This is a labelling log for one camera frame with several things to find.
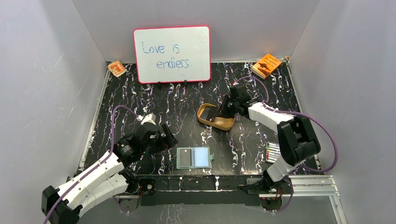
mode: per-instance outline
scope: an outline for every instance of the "orange book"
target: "orange book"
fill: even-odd
[[[254,64],[250,70],[261,78],[267,78],[271,72],[282,64],[281,61],[276,59],[270,54],[266,54],[256,64]]]
[[[115,77],[124,74],[127,70],[120,61],[113,62],[107,66]]]

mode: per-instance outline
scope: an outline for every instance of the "red whiteboard frame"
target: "red whiteboard frame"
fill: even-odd
[[[209,29],[209,79],[207,80],[191,80],[187,82],[206,82],[209,81],[212,78],[212,67],[211,67],[211,61],[212,61],[212,48],[211,48],[211,30],[208,25],[192,25],[192,26],[175,26],[175,27],[149,27],[149,28],[137,28],[133,31],[133,36],[134,36],[134,46],[135,46],[135,58],[136,58],[136,71],[137,71],[137,80],[139,81],[140,84],[153,84],[153,83],[142,83],[139,79],[139,66],[137,65],[137,53],[136,53],[136,44],[135,44],[135,31],[140,30],[140,29],[167,29],[167,28],[184,28],[184,27],[208,27]],[[173,82],[161,82],[161,83],[182,83],[184,80],[181,81],[173,81]]]

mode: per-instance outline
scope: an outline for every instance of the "whiteboard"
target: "whiteboard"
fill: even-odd
[[[142,84],[211,78],[208,26],[136,29],[134,43]]]

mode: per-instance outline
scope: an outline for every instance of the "table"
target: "table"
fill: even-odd
[[[265,143],[277,142],[275,132],[266,126],[237,116],[229,131],[206,126],[197,120],[197,109],[203,103],[219,105],[228,87],[240,77],[252,76],[252,63],[212,63],[208,82],[178,84],[140,84],[136,64],[125,64],[127,73],[109,76],[97,122],[91,137],[84,168],[92,165],[110,148],[110,116],[117,105],[132,108],[138,115],[154,113],[157,122],[166,122],[179,141],[177,147],[209,146],[214,154],[211,168],[176,169],[176,147],[160,154],[145,154],[133,164],[139,175],[259,175],[271,164],[264,161]],[[259,82],[246,79],[251,97],[264,99]],[[269,105],[280,110],[299,111],[287,63],[282,63],[264,80],[269,90]],[[115,119],[116,141],[134,131],[134,115],[120,109]],[[311,159],[307,166],[316,167]],[[311,174],[299,169],[296,174]]]

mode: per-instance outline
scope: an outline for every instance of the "marble pattern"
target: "marble pattern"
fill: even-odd
[[[266,126],[238,116],[229,131],[206,126],[198,122],[197,109],[203,103],[219,105],[228,87],[240,77],[252,76],[251,63],[212,63],[212,78],[207,82],[140,84],[136,65],[125,64],[128,72],[120,77],[110,75],[101,103],[97,123],[91,137],[85,168],[92,165],[110,147],[110,116],[117,105],[125,105],[138,115],[154,113],[157,122],[166,122],[178,139],[176,147],[209,146],[215,155],[212,167],[207,169],[176,169],[176,147],[155,155],[145,154],[132,165],[137,174],[174,175],[253,175],[269,167],[264,161],[265,143],[277,142],[276,134]],[[247,79],[249,94],[265,98],[260,83]],[[269,91],[269,105],[280,110],[299,111],[296,95],[283,63],[265,79]],[[116,140],[137,127],[134,115],[121,109],[116,114]],[[308,161],[314,166],[315,161]],[[309,174],[298,170],[297,174]]]

